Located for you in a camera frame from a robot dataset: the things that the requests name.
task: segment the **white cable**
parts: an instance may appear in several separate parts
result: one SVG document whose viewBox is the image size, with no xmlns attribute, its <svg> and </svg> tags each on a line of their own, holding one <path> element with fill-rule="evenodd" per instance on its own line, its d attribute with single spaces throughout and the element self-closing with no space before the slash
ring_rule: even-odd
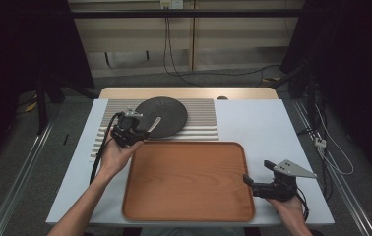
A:
<svg viewBox="0 0 372 236">
<path fill-rule="evenodd" d="M 354 166 L 352 165 L 352 162 L 351 160 L 348 158 L 348 156 L 345 154 L 345 152 L 340 148 L 339 145 L 337 145 L 337 143 L 334 141 L 333 137 L 331 137 L 330 133 L 328 132 L 327 130 L 327 127 L 325 125 L 325 122 L 324 122 L 324 119 L 322 118 L 322 115 L 321 115 L 321 111 L 319 110 L 318 108 L 318 105 L 315 104 L 315 107 L 316 109 L 318 110 L 318 114 L 319 114 L 319 118 L 321 119 L 321 122 L 322 122 L 322 125 L 324 126 L 324 129 L 325 129 L 325 132 L 327 133 L 328 137 L 330 137 L 330 140 L 337 146 L 337 148 L 341 151 L 341 153 L 345 156 L 346 160 L 348 161 L 349 165 L 351 166 L 351 171 L 350 172 L 342 172 L 340 171 L 340 169 L 335 166 L 335 165 L 332 165 L 331 162 L 325 157 L 325 153 L 324 153 L 324 150 L 321 148 L 321 147 L 318 147 L 318 151 L 321 155 L 322 158 L 324 158 L 330 165 L 333 169 L 335 169 L 338 173 L 340 174 L 343 174 L 343 175 L 349 175 L 349 174 L 352 174 L 354 172 Z"/>
</svg>

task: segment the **striped mat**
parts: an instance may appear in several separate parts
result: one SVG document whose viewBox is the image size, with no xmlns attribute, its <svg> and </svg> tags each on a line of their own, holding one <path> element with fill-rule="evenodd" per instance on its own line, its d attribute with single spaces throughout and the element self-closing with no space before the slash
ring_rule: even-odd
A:
<svg viewBox="0 0 372 236">
<path fill-rule="evenodd" d="M 166 138 L 151 138 L 150 140 L 165 141 L 218 141 L 217 118 L 212 99 L 178 99 L 186 107 L 188 119 L 182 130 Z M 103 141 L 104 133 L 112 116 L 128 107 L 136 109 L 143 100 L 109 99 L 103 114 L 100 128 L 94 140 L 90 161 L 94 161 Z"/>
</svg>

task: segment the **white table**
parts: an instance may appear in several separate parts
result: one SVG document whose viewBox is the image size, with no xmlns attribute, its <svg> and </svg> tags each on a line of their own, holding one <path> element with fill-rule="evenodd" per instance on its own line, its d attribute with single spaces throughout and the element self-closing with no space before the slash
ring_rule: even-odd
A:
<svg viewBox="0 0 372 236">
<path fill-rule="evenodd" d="M 93 163 L 89 162 L 94 138 L 99 128 L 107 99 L 97 99 L 81 135 L 74 156 L 63 179 L 60 191 L 46 222 L 55 224 L 89 184 Z M 215 100 L 217 126 L 221 141 L 240 143 L 245 150 L 250 176 L 261 183 L 273 181 L 273 172 L 264 167 L 264 160 L 280 163 L 289 159 L 312 171 L 306 155 L 279 99 Z M 122 215 L 125 184 L 129 165 L 112 180 L 97 205 L 91 224 L 115 227 L 147 226 L 272 226 L 280 224 L 274 208 L 265 200 L 254 198 L 256 216 L 250 222 L 161 222 L 129 221 Z M 327 203 L 315 179 L 297 178 L 310 209 L 307 223 L 334 223 Z"/>
</svg>

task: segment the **black disc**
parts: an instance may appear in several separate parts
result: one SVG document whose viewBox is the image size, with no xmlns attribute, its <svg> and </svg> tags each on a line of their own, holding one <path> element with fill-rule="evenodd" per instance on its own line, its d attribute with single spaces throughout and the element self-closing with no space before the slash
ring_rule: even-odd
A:
<svg viewBox="0 0 372 236">
<path fill-rule="evenodd" d="M 178 100 L 158 96 L 142 102 L 136 109 L 141 117 L 138 130 L 147 130 L 155 121 L 156 117 L 161 117 L 159 124 L 150 132 L 151 138 L 165 138 L 176 134 L 186 124 L 186 107 Z"/>
</svg>

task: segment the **wooden tray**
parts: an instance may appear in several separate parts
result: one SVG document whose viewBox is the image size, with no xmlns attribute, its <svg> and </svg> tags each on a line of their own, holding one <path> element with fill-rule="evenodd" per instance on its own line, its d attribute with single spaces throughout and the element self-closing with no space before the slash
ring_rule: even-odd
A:
<svg viewBox="0 0 372 236">
<path fill-rule="evenodd" d="M 229 142 L 147 142 L 132 158 L 130 220 L 246 222 L 255 215 L 244 149 Z"/>
</svg>

